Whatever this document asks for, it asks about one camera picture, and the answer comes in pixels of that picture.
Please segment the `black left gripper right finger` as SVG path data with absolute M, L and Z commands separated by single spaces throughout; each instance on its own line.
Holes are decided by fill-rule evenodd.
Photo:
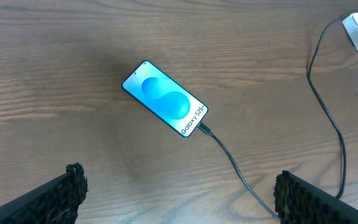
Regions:
M 285 170 L 274 187 L 281 223 L 358 224 L 358 210 Z

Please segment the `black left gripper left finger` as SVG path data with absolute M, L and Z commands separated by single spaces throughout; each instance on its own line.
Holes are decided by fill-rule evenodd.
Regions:
M 83 166 L 68 164 L 63 175 L 0 206 L 0 224 L 74 224 L 87 192 Z

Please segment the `blue Galaxy smartphone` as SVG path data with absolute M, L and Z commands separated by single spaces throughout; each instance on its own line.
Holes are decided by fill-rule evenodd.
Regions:
M 209 111 L 206 104 L 148 60 L 123 81 L 122 88 L 184 138 L 191 136 Z

